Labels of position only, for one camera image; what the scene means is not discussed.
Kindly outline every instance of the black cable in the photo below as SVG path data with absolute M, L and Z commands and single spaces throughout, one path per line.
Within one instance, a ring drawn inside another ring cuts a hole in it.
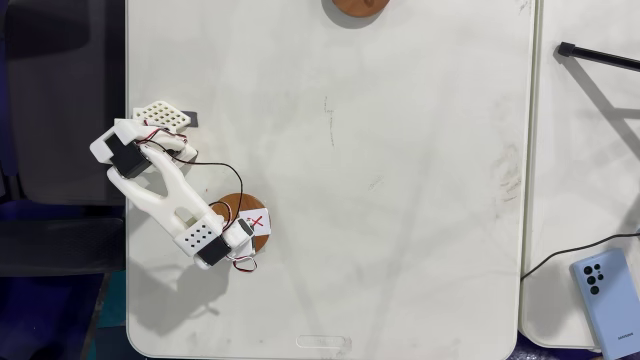
M 227 217 L 227 221 L 231 220 L 231 207 L 229 206 L 229 204 L 222 202 L 222 201 L 214 201 L 211 204 L 209 204 L 209 207 L 212 207 L 215 204 L 222 204 L 224 205 L 224 208 L 227 209 L 227 214 L 229 215 L 229 217 Z
M 151 140 L 151 139 L 146 139 L 146 140 L 140 140 L 138 142 L 138 144 L 144 144 L 144 143 L 153 143 L 156 144 L 157 146 L 159 146 L 162 150 L 164 150 L 165 153 L 167 153 L 167 155 L 171 156 L 174 160 L 179 161 L 183 164 L 189 164 L 189 165 L 221 165 L 221 166 L 226 166 L 229 169 L 231 169 L 236 176 L 238 177 L 238 180 L 240 181 L 240 200 L 238 200 L 238 210 L 236 211 L 236 216 L 233 218 L 233 221 L 230 221 L 229 224 L 232 224 L 234 221 L 236 221 L 238 219 L 238 215 L 240 214 L 240 205 L 242 205 L 242 195 L 243 195 L 243 185 L 242 185 L 242 178 L 240 177 L 240 174 L 238 174 L 238 172 L 236 171 L 236 169 L 233 168 L 233 166 L 229 165 L 229 164 L 225 164 L 225 163 L 199 163 L 199 162 L 195 162 L 195 161 L 185 161 L 185 160 L 180 160 L 177 157 L 175 157 L 174 155 L 171 155 L 169 152 L 167 152 L 167 149 L 158 144 L 157 142 Z
M 534 271 L 538 270 L 540 268 L 540 266 L 544 265 L 544 263 L 546 263 L 547 261 L 549 261 L 549 259 L 551 259 L 552 257 L 556 256 L 556 255 L 560 255 L 560 254 L 565 254 L 568 252 L 573 252 L 573 251 L 578 251 L 578 250 L 584 250 L 584 249 L 588 249 L 594 246 L 598 246 L 602 243 L 605 243 L 609 240 L 613 240 L 613 239 L 617 239 L 617 238 L 626 238 L 626 237 L 635 237 L 635 236 L 640 236 L 640 233 L 634 233 L 634 234 L 615 234 L 615 235 L 611 235 L 608 238 L 604 238 L 600 241 L 596 241 L 593 244 L 590 245 L 585 245 L 585 246 L 580 246 L 577 248 L 573 248 L 573 249 L 567 249 L 567 250 L 562 250 L 562 251 L 557 251 L 554 252 L 553 254 L 547 256 L 546 259 L 544 259 L 540 264 L 538 264 L 538 266 L 534 267 L 531 271 L 529 271 L 528 273 L 524 274 L 524 276 L 522 276 L 520 278 L 520 281 L 524 280 L 527 276 L 531 275 Z

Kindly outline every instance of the circular wooden disc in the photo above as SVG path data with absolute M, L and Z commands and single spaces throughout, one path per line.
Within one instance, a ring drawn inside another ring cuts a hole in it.
M 389 0 L 333 0 L 333 3 L 347 15 L 367 17 L 384 9 Z
M 231 206 L 231 218 L 233 219 L 236 216 L 236 211 L 238 210 L 238 201 L 240 201 L 240 193 L 229 194 L 222 199 L 218 200 L 222 202 L 226 202 Z M 254 210 L 254 209 L 262 209 L 265 208 L 264 204 L 260 202 L 260 200 L 249 194 L 242 194 L 242 204 L 240 204 L 240 211 L 245 210 Z M 211 206 L 211 209 L 218 215 L 222 215 L 224 217 L 224 221 L 229 221 L 227 207 L 224 204 L 215 204 Z M 261 235 L 256 236 L 255 245 L 256 245 L 256 253 L 262 249 L 262 247 L 269 240 L 269 235 Z

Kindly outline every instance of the red x mark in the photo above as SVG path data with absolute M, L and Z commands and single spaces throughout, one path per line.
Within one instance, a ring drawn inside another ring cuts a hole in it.
M 258 218 L 258 220 L 253 220 L 252 218 L 247 218 L 247 220 L 249 220 L 249 221 L 253 221 L 253 225 L 251 225 L 251 226 L 256 226 L 256 224 L 258 224 L 258 225 L 260 225 L 260 226 L 263 226 L 263 225 L 260 223 L 260 219 L 262 219 L 262 215 L 260 215 L 260 217 Z

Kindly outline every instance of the white table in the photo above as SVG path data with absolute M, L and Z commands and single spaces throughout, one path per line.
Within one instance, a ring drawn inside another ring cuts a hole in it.
M 640 74 L 554 57 L 562 41 L 640 58 L 640 3 L 544 1 L 524 270 L 549 254 L 640 227 Z M 521 328 L 549 347 L 594 348 L 573 262 L 623 247 L 640 288 L 638 240 L 557 256 L 525 279 Z
M 201 271 L 129 206 L 131 343 L 153 357 L 506 358 L 527 5 L 392 0 L 371 21 L 327 0 L 130 0 L 129 108 L 196 111 L 198 159 L 232 164 L 273 226 L 255 273 Z M 224 168 L 187 180 L 207 201 L 238 191 Z

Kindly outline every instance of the smartphone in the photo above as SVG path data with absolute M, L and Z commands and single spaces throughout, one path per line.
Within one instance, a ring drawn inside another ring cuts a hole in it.
M 622 249 L 571 265 L 605 360 L 640 352 L 640 299 Z

